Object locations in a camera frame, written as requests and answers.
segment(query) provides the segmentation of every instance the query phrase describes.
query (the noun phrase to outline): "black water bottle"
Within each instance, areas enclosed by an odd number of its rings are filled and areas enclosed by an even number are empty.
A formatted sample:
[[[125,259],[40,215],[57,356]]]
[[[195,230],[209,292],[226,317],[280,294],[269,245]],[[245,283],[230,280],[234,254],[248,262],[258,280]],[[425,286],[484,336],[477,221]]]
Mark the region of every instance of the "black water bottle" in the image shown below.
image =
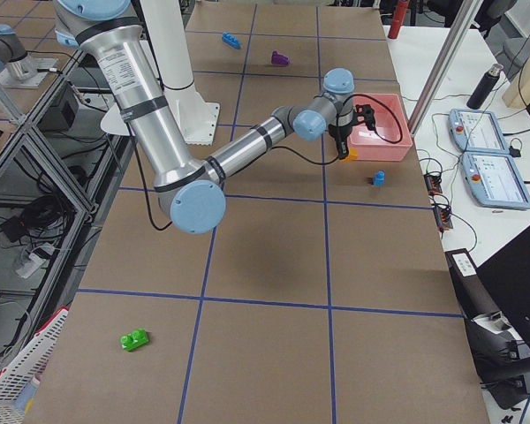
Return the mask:
[[[481,78],[481,81],[479,81],[479,84],[477,84],[473,94],[467,101],[467,107],[469,109],[478,109],[481,107],[489,93],[493,90],[502,70],[503,66],[501,64],[493,64],[491,69],[485,72],[485,75],[483,75],[483,78]]]

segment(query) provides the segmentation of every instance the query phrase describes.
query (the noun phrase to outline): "office chair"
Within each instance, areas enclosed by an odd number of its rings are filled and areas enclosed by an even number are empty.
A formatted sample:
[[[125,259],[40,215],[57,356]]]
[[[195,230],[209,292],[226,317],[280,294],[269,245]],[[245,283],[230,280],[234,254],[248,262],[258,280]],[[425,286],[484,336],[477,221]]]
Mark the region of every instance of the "office chair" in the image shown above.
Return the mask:
[[[495,53],[495,57],[500,55],[505,55],[511,63],[511,74],[507,75],[510,80],[530,57],[530,37],[516,37],[505,40],[503,48]]]
[[[517,0],[485,0],[475,16],[479,31],[485,32],[487,38],[492,27],[501,21],[503,15],[509,11]],[[438,15],[445,17],[444,27],[449,28],[458,14],[462,0],[428,0],[427,7]]]

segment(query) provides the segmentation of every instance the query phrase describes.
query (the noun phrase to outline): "blue tape grid line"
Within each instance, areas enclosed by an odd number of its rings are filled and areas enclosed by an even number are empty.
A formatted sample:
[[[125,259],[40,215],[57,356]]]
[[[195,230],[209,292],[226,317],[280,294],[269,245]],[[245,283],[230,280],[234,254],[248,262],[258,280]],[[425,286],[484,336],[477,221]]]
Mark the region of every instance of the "blue tape grid line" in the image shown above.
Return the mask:
[[[257,4],[254,6],[254,15],[253,15],[252,22],[251,22],[250,33],[252,33],[253,30],[254,30],[255,16],[256,15],[257,15]],[[249,38],[247,39],[246,56],[244,58],[244,67],[243,67],[243,72],[242,72],[242,75],[241,75],[241,81],[239,82],[238,99],[236,101],[236,110],[235,110],[234,118],[233,118],[233,124],[234,125],[231,128],[230,139],[233,138],[233,134],[236,131],[236,123],[238,121],[238,113],[239,113],[239,103],[241,101],[241,94],[243,92],[245,72],[246,72],[246,68],[247,68],[247,58],[249,56],[250,44],[251,44],[251,34],[249,35]],[[188,383],[190,381],[191,371],[192,371],[192,367],[193,367],[194,351],[196,349],[196,341],[198,339],[198,330],[199,330],[200,323],[201,323],[202,307],[204,305],[204,300],[205,300],[204,295],[205,295],[205,292],[206,292],[206,284],[208,282],[208,274],[210,272],[210,263],[212,261],[212,253],[213,253],[213,249],[214,249],[215,240],[216,240],[216,228],[214,230],[212,230],[212,239],[210,240],[210,247],[209,247],[209,250],[208,250],[208,260],[207,260],[207,263],[206,263],[206,269],[204,271],[204,281],[202,282],[201,299],[200,299],[199,305],[198,305],[198,313],[196,315],[196,323],[194,324],[193,341],[191,343],[191,351],[190,351],[190,354],[188,356],[188,365],[186,367],[185,383],[183,385],[183,394],[182,394],[182,397],[181,397],[181,400],[180,400],[180,407],[179,407],[179,410],[178,410],[177,424],[182,424],[182,422],[183,422],[183,416],[184,416],[184,412],[185,412],[185,403],[186,403],[186,394],[188,392]]]
[[[204,305],[206,284],[208,282],[208,274],[210,272],[210,263],[212,262],[212,253],[214,252],[214,242],[216,240],[216,228],[212,230],[212,239],[210,240],[210,247],[208,249],[208,258],[206,260],[206,268],[204,269],[204,279],[202,281],[201,296],[198,302],[198,311],[196,313],[196,321],[194,323],[193,340],[191,342],[191,350],[188,354],[188,363],[186,365],[185,382],[183,383],[183,394],[180,399],[180,407],[178,408],[177,424],[181,424],[185,413],[186,394],[188,393],[188,383],[191,379],[191,371],[193,369],[194,351],[196,349],[196,342],[198,340],[198,330],[201,325],[202,307]]]
[[[48,19],[55,20],[55,18],[49,16],[26,16],[29,19]],[[19,18],[19,16],[10,16],[10,15],[0,15],[0,18]]]
[[[321,69],[321,44],[320,44],[320,12],[315,10],[316,15],[316,43],[318,50],[318,90],[322,91],[322,69]],[[322,162],[326,162],[325,136],[322,136]],[[329,390],[332,406],[332,424],[337,424],[337,397],[336,397],[336,359],[334,353],[334,316],[332,306],[332,284],[331,267],[329,259],[329,219],[328,219],[328,181],[326,176],[326,165],[322,166],[322,197],[324,213],[324,252],[326,253],[326,298],[328,301],[328,341],[329,341]]]
[[[425,312],[425,311],[407,311],[402,309],[382,309],[377,307],[345,307],[339,305],[316,305],[313,303],[296,303],[296,302],[279,302],[273,300],[255,300],[255,299],[235,299],[235,298],[220,298],[217,296],[195,296],[190,294],[173,294],[173,293],[159,293],[153,291],[127,291],[127,290],[107,290],[94,288],[79,288],[78,293],[88,294],[102,294],[114,296],[133,296],[138,298],[160,298],[160,299],[177,299],[177,300],[193,300],[205,301],[215,303],[233,303],[240,305],[256,305],[264,307],[290,307],[296,309],[320,309],[327,311],[331,308],[333,311],[345,311],[365,314],[386,314],[386,315],[413,315],[413,316],[428,316],[436,318],[453,318],[461,319],[462,314],[450,314],[446,312]]]
[[[187,29],[185,31],[187,34],[219,34],[222,35],[219,31],[201,31],[201,30],[191,30]],[[383,38],[372,38],[372,37],[336,37],[330,35],[320,35],[320,28],[316,28],[316,35],[288,35],[288,34],[261,34],[261,33],[230,33],[232,35],[248,35],[248,36],[260,36],[260,37],[279,37],[279,38],[308,38],[314,40],[356,40],[361,42],[387,42]]]
[[[38,2],[35,2],[34,7],[32,7],[29,11],[27,11],[27,13],[26,13],[24,16],[21,16],[21,17],[20,17],[20,16],[0,16],[0,18],[15,18],[15,19],[19,19],[19,22],[18,22],[16,25],[14,25],[14,27],[13,27],[13,28],[15,29],[19,24],[21,24],[21,23],[24,21],[24,19],[26,19],[27,17],[29,17],[29,14],[30,14],[32,11],[34,11],[34,10],[37,8],[37,6],[39,6],[39,3],[38,3]]]
[[[232,72],[232,71],[204,71],[195,70],[193,73],[209,73],[215,75],[241,75],[248,77],[274,77],[274,78],[309,78],[317,79],[316,75],[280,75],[276,73],[253,73],[253,72]],[[354,81],[376,81],[376,82],[396,82],[394,79],[376,79],[376,78],[353,78]]]
[[[119,187],[118,190],[123,192],[142,192],[142,187]],[[148,192],[155,193],[154,189],[148,189]],[[314,200],[314,199],[297,199],[290,197],[266,197],[266,196],[252,196],[248,194],[225,194],[229,199],[249,199],[258,201],[296,201],[301,203],[320,203],[327,205],[345,205],[345,206],[363,206],[368,208],[394,208],[394,209],[415,209],[415,210],[432,210],[430,206],[411,206],[411,205],[390,205],[385,203],[365,203],[355,201],[329,201],[329,200]]]

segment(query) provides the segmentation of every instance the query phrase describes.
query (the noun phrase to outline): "pink plastic bin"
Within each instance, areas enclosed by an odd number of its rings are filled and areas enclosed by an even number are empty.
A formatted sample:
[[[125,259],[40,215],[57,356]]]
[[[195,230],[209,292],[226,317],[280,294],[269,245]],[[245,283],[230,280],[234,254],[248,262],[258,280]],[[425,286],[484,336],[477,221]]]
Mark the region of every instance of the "pink plastic bin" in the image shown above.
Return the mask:
[[[369,131],[365,125],[353,127],[352,134],[348,138],[349,148],[355,148],[359,157],[358,161],[402,161],[408,149],[413,145],[413,139],[408,131],[405,113],[399,95],[368,94],[378,101],[387,105],[395,115],[403,130],[403,139],[400,143],[390,144],[381,140],[374,132]],[[370,104],[375,110],[375,122],[377,132],[387,140],[398,140],[400,135],[397,123],[392,115],[380,104],[366,97],[355,97],[354,104]]]

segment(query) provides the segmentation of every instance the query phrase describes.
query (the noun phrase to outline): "white table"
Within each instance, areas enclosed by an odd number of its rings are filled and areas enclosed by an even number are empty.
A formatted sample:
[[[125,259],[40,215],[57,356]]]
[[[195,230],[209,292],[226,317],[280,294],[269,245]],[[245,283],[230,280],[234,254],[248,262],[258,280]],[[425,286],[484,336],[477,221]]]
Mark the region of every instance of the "white table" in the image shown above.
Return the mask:
[[[402,95],[405,98],[404,103],[407,114],[412,113],[416,102],[406,100],[406,98],[414,100],[419,98],[447,34],[448,29],[446,28],[403,26],[396,40],[388,40],[397,80],[401,85]],[[424,149],[429,152],[431,157],[440,161],[445,169],[451,168],[456,163],[457,158],[454,155],[443,152],[436,145],[435,133],[442,148],[459,155],[459,151],[451,140],[447,117],[442,115],[434,117],[436,127],[436,132],[434,133],[432,115],[435,113],[447,114],[454,108],[466,108],[468,95],[473,92],[482,74],[495,61],[495,57],[479,32],[477,30],[469,30],[462,48],[454,58],[435,98],[441,99],[447,95],[467,95],[448,97],[432,102],[423,124],[420,126],[418,133],[415,134],[416,147],[419,149],[420,158],[428,157],[426,152],[420,150]],[[497,87],[502,82],[503,79],[497,83]],[[490,95],[482,108],[484,109],[488,106],[488,110],[493,111],[497,117],[508,117],[518,111],[509,109],[504,105],[502,96],[508,86],[509,83],[506,82],[498,90],[494,98],[493,95]],[[525,111],[513,117],[501,119],[499,122],[504,133],[515,133],[530,128],[530,117]],[[516,164],[522,178],[530,180],[530,132],[520,134],[518,137],[522,140],[523,149],[522,157],[516,159]],[[423,170],[426,169],[426,163],[421,163]],[[431,170],[436,169],[434,164],[430,166]],[[517,211],[478,206],[466,187],[460,166],[458,166],[455,173],[450,171],[443,174],[442,187],[449,199],[451,199],[453,194],[453,213],[466,219],[477,232],[478,243],[471,253],[477,265],[481,265],[530,224],[530,210]],[[530,193],[530,185],[527,186],[527,189]],[[473,233],[455,217],[453,218],[453,224],[454,229],[446,231],[443,235],[443,250],[448,251],[463,247],[469,249],[473,245]],[[491,424],[497,424],[505,415],[514,415],[512,422],[518,423],[519,413],[501,410],[487,392],[483,392],[483,396],[486,400]],[[530,408],[526,413],[525,423],[530,424]]]

